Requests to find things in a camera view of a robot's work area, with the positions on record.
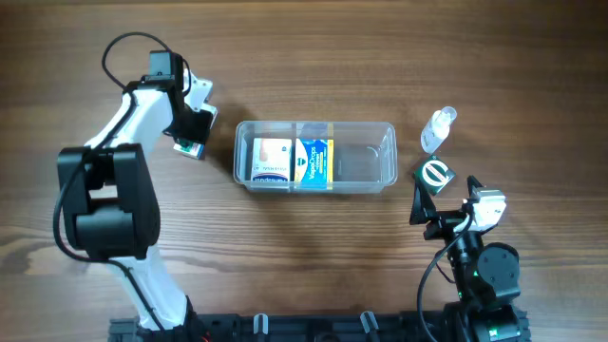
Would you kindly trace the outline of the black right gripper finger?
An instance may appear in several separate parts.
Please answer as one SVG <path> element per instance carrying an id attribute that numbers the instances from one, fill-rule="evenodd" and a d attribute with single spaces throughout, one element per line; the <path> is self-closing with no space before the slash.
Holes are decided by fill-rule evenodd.
<path id="1" fill-rule="evenodd" d="M 480 191 L 484 189 L 484 186 L 472 175 L 466 178 L 468 197 L 470 199 L 478 199 L 480 197 Z"/>
<path id="2" fill-rule="evenodd" d="M 428 190 L 419 179 L 414 180 L 414 196 L 409 216 L 410 225 L 426 224 L 438 218 L 437 209 Z"/>

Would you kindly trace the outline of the white green medicine box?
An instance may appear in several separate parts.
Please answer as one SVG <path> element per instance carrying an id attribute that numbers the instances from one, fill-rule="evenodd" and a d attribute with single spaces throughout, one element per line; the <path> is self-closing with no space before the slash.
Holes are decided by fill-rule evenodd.
<path id="1" fill-rule="evenodd" d="M 202 104 L 200 106 L 199 114 L 209 114 L 210 115 L 211 119 L 210 119 L 210 123 L 209 123 L 209 128 L 207 129 L 207 132 L 210 132 L 210 130 L 213 128 L 213 125 L 219 114 L 218 109 L 209 104 Z M 175 142 L 173 149 L 182 153 L 182 155 L 184 155 L 186 157 L 196 159 L 196 160 L 201 160 L 203 158 L 204 146 L 205 146 L 204 143 L 181 140 L 181 141 Z"/>

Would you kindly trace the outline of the green round-label box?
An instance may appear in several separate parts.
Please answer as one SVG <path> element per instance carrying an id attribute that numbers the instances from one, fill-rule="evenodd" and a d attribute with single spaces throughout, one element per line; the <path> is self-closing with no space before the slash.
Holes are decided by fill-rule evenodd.
<path id="1" fill-rule="evenodd" d="M 456 173 L 440 158 L 430 155 L 420 163 L 412 176 L 432 196 L 436 196 L 456 177 Z"/>

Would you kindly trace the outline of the small clear plastic bottle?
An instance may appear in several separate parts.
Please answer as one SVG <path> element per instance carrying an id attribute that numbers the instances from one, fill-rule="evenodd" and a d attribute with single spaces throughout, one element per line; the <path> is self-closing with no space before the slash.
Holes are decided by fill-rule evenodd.
<path id="1" fill-rule="evenodd" d="M 447 138 L 450 127 L 457 118 L 457 111 L 452 106 L 436 110 L 422 130 L 420 142 L 423 150 L 433 154 Z"/>

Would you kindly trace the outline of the white Hansaplast plaster box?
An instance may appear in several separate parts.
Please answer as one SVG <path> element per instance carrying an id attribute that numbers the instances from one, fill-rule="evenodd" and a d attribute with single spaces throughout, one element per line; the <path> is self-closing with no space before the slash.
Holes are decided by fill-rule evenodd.
<path id="1" fill-rule="evenodd" d="M 252 181 L 287 182 L 291 176 L 292 141 L 254 138 Z"/>

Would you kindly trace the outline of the blue yellow cough drops bag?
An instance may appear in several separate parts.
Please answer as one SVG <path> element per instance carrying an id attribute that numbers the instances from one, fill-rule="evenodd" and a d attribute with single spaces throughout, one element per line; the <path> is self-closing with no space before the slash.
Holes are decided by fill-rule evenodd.
<path id="1" fill-rule="evenodd" d="M 333 189 L 334 140 L 296 139 L 294 182 L 304 189 Z"/>

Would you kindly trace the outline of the clear plastic container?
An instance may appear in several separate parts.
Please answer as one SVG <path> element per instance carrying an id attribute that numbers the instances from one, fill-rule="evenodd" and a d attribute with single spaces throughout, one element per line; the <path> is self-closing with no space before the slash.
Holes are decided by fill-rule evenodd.
<path id="1" fill-rule="evenodd" d="M 244 121 L 236 129 L 234 179 L 251 192 L 379 193 L 397 176 L 390 123 Z"/>

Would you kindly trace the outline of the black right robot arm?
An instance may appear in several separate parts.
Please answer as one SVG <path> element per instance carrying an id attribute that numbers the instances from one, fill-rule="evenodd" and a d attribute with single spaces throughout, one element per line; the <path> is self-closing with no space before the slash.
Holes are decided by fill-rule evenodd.
<path id="1" fill-rule="evenodd" d="M 526 313 L 513 305 L 521 295 L 520 257 L 505 243 L 483 243 L 483 236 L 498 226 L 506 197 L 467 178 L 468 197 L 457 210 L 440 211 L 419 178 L 414 179 L 411 225 L 424 224 L 425 240 L 441 240 L 425 269 L 416 295 L 416 315 L 426 341 L 528 341 Z M 459 300 L 445 305 L 437 324 L 426 321 L 424 289 L 439 261 L 449 261 Z"/>

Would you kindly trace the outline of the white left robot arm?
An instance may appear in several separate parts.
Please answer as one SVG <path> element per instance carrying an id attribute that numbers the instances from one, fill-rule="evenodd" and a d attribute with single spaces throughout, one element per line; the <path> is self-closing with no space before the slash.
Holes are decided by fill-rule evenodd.
<path id="1" fill-rule="evenodd" d="M 208 103 L 212 88 L 178 53 L 153 50 L 148 73 L 123 87 L 108 125 L 57 159 L 56 245 L 74 260 L 113 271 L 148 335 L 184 334 L 196 316 L 160 256 L 161 213 L 146 157 L 161 135 L 204 148 L 218 115 Z"/>

